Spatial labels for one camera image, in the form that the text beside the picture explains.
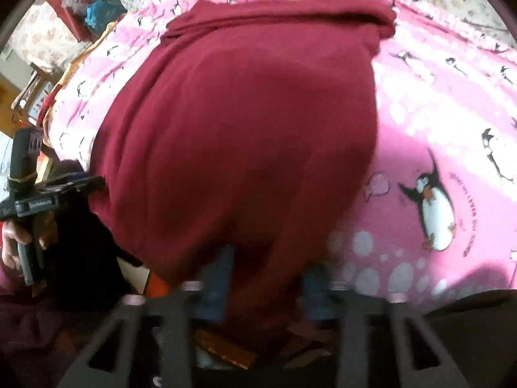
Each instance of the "penguin print bedsheet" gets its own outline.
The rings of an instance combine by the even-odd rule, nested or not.
[[[212,0],[242,4],[257,0]],[[379,115],[371,170],[329,235],[335,284],[430,310],[515,287],[517,53],[420,0],[381,0],[395,36],[372,63]],[[89,168],[118,92],[197,0],[129,13],[59,93],[50,139]]]

